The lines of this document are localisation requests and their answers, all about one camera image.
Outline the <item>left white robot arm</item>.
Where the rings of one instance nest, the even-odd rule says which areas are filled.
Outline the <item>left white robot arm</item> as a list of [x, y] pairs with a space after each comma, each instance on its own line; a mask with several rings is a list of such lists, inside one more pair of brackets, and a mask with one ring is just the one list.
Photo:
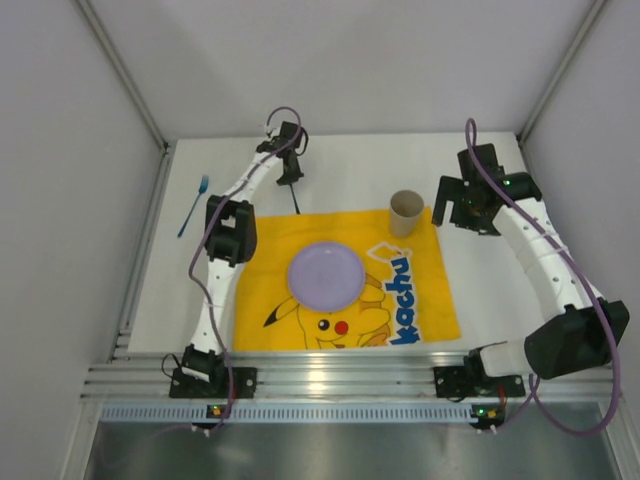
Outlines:
[[199, 288], [203, 302], [199, 320], [183, 357], [187, 373], [211, 376], [220, 362], [231, 368], [223, 321], [232, 311], [239, 277], [257, 249], [254, 200], [268, 176], [281, 171], [276, 181], [290, 185], [302, 178], [298, 149], [308, 140], [299, 121], [267, 130], [246, 170], [224, 193], [206, 203], [205, 226], [188, 267], [189, 279]]

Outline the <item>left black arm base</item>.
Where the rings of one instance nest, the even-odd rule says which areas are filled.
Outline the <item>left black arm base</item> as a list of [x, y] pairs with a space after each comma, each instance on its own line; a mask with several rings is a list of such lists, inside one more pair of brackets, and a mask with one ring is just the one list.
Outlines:
[[228, 369], [222, 354], [188, 346], [171, 375], [169, 397], [173, 399], [251, 399], [257, 387], [258, 369]]

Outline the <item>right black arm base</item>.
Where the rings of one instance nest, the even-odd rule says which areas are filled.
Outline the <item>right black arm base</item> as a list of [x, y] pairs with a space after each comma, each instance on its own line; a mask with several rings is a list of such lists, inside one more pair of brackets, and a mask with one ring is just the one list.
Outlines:
[[462, 401], [467, 398], [500, 397], [521, 398], [526, 395], [523, 379], [519, 375], [490, 377], [482, 364], [480, 349], [471, 350], [463, 364], [433, 368], [436, 396]]

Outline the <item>blue plastic fork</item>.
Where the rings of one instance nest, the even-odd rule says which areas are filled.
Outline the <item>blue plastic fork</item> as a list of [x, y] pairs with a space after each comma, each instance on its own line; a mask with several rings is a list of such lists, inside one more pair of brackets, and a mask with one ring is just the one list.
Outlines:
[[181, 227], [180, 227], [180, 229], [178, 231], [178, 234], [177, 234], [178, 238], [181, 238], [184, 235], [184, 232], [185, 232], [185, 230], [186, 230], [186, 228], [188, 226], [188, 223], [189, 223], [189, 221], [190, 221], [190, 219], [191, 219], [191, 217], [193, 215], [193, 212], [194, 212], [194, 210], [195, 210], [195, 208], [196, 208], [196, 206], [198, 204], [198, 201], [207, 192], [208, 186], [209, 186], [209, 176], [207, 174], [203, 174], [202, 177], [201, 177], [201, 181], [200, 181], [200, 184], [199, 184], [198, 191], [197, 191], [197, 194], [195, 196], [195, 199], [194, 199], [194, 201], [193, 201], [193, 203], [192, 203], [192, 205], [191, 205], [191, 207], [190, 207], [190, 209], [189, 209], [189, 211], [188, 211], [188, 213], [186, 215], [186, 218], [184, 219], [184, 221], [183, 221], [183, 223], [182, 223], [182, 225], [181, 225]]

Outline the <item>purple plastic plate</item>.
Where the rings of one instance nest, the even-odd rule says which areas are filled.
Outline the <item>purple plastic plate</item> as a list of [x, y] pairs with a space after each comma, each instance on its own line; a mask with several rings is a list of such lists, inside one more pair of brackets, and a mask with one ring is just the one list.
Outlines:
[[303, 307], [333, 313], [352, 305], [365, 286], [361, 257], [339, 242], [316, 242], [302, 248], [287, 269], [287, 286]]

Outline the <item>yellow pikachu cloth mat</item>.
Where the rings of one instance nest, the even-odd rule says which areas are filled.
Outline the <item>yellow pikachu cloth mat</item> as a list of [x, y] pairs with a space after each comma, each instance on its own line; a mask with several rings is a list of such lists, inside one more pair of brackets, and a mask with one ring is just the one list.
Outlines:
[[[237, 351], [400, 347], [457, 340], [461, 330], [431, 215], [407, 238], [389, 231], [386, 210], [264, 217], [258, 246], [236, 289]], [[298, 302], [287, 270], [303, 248], [329, 241], [363, 261], [364, 289], [331, 313]]]

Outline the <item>beige paper cup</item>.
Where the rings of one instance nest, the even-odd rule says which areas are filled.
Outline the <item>beige paper cup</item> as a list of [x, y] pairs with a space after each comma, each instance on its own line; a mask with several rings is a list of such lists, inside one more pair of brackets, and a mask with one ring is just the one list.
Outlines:
[[423, 198], [413, 190], [400, 190], [394, 193], [389, 203], [389, 228], [393, 236], [410, 236], [424, 211]]

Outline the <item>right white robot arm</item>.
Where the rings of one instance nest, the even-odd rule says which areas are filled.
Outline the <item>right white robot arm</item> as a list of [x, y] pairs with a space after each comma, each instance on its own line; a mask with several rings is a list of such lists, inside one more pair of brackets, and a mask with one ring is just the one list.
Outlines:
[[611, 362], [629, 322], [620, 300], [606, 300], [569, 266], [569, 251], [526, 172], [508, 174], [493, 144], [458, 153], [460, 177], [440, 179], [432, 222], [449, 220], [480, 235], [501, 236], [539, 302], [543, 323], [521, 340], [478, 347], [468, 360], [487, 378], [535, 374], [548, 380]]

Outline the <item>blue metallic spoon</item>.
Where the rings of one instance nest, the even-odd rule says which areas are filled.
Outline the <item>blue metallic spoon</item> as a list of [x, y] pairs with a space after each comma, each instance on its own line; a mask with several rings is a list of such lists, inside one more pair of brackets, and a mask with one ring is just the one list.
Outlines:
[[297, 197], [296, 197], [296, 193], [295, 193], [293, 184], [289, 185], [289, 191], [290, 191], [291, 198], [292, 198], [292, 201], [293, 201], [295, 214], [296, 215], [301, 215], [301, 210], [300, 210], [300, 207], [299, 207], [299, 203], [298, 203], [298, 200], [297, 200]]

